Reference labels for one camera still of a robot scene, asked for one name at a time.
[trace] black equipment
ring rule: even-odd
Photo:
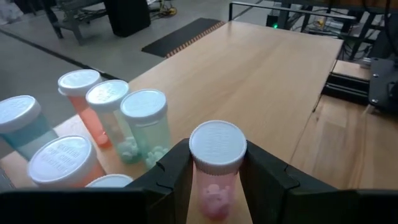
[[[370,70],[369,104],[383,113],[398,114],[398,57],[372,58]]]
[[[104,5],[116,36],[128,37],[150,26],[146,0],[105,0]]]
[[[188,139],[123,189],[22,189],[0,194],[2,223],[187,221]],[[254,224],[398,223],[398,191],[338,190],[248,141],[240,177]]]

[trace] black mat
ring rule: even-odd
[[[225,22],[216,19],[199,18],[145,46],[142,51],[160,57],[171,57],[180,50],[221,27],[224,23]]]

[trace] white cap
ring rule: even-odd
[[[129,84],[122,80],[110,80],[91,88],[86,101],[97,112],[113,112],[120,110],[120,104],[129,94]]]
[[[27,173],[39,187],[69,187],[83,180],[96,161],[90,140],[64,136],[38,150],[28,164]]]
[[[101,81],[101,75],[96,70],[76,70],[58,79],[58,91],[66,96],[85,96],[88,90]]]
[[[207,121],[195,128],[189,139],[196,167],[210,175],[237,172],[246,145],[242,131],[226,121]]]
[[[0,133],[10,133],[31,123],[42,108],[33,96],[14,96],[0,102]]]
[[[159,90],[135,91],[125,97],[120,107],[129,123],[137,125],[157,123],[167,113],[166,95]]]
[[[133,179],[123,174],[110,174],[100,177],[86,187],[125,187],[129,185]]]

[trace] translucent pill bottle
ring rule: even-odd
[[[76,70],[58,79],[58,91],[68,97],[79,117],[85,124],[98,147],[111,147],[111,141],[105,133],[97,114],[88,106],[88,90],[102,82],[100,73],[95,70]]]
[[[121,111],[151,169],[170,150],[166,96],[159,90],[135,91],[122,101]]]
[[[211,220],[224,220],[234,203],[246,138],[229,122],[207,121],[192,132],[189,147],[197,168],[199,208]]]
[[[85,187],[105,174],[90,140],[64,136],[43,146],[30,160],[28,176],[39,187]]]
[[[129,125],[120,112],[120,104],[129,94],[129,84],[121,80],[110,80],[97,84],[86,95],[86,100],[99,117],[113,147],[124,163],[141,160]]]
[[[132,181],[131,177],[124,174],[110,174],[92,181],[86,187],[125,187]]]
[[[26,160],[58,136],[32,96],[15,96],[0,102],[0,136]]]

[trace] pink pill bottle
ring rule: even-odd
[[[93,144],[81,136],[64,136],[39,149],[27,167],[39,187],[85,187],[106,175]]]
[[[86,101],[88,90],[100,82],[102,79],[99,72],[90,69],[76,70],[58,79],[58,91],[70,100],[97,146],[108,148],[112,143],[97,114]]]
[[[224,220],[231,211],[235,181],[246,146],[243,132],[226,121],[207,121],[190,136],[189,147],[197,169],[199,208],[211,220]]]

